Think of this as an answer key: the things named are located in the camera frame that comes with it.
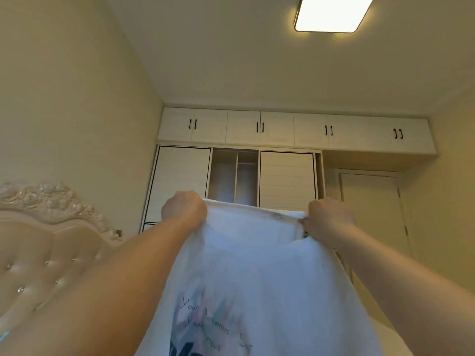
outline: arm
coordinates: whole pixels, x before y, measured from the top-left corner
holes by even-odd
[[[205,219],[195,192],[178,192],[163,221],[65,289],[0,343],[2,356],[131,356],[140,345],[181,245]]]
[[[336,248],[415,356],[472,355],[475,297],[371,238],[342,203],[309,204],[308,233]]]

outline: forearm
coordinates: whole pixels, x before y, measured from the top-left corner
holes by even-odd
[[[135,353],[191,230],[162,221],[45,305],[0,344],[3,356]]]
[[[335,246],[416,356],[471,355],[475,297],[355,226]]]

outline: bed headboard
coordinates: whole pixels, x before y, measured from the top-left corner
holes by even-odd
[[[0,184],[0,335],[119,244],[105,217],[65,185]]]

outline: ceiling light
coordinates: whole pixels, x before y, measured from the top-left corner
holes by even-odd
[[[355,32],[373,0],[300,0],[296,31]]]

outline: person's right hand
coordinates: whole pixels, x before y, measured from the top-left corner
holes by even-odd
[[[308,204],[308,216],[301,220],[305,231],[312,238],[334,248],[334,236],[342,227],[354,226],[351,209],[341,201],[331,198],[313,200]]]
[[[205,222],[207,215],[206,203],[194,191],[177,191],[162,207],[162,220],[179,218],[190,232]]]

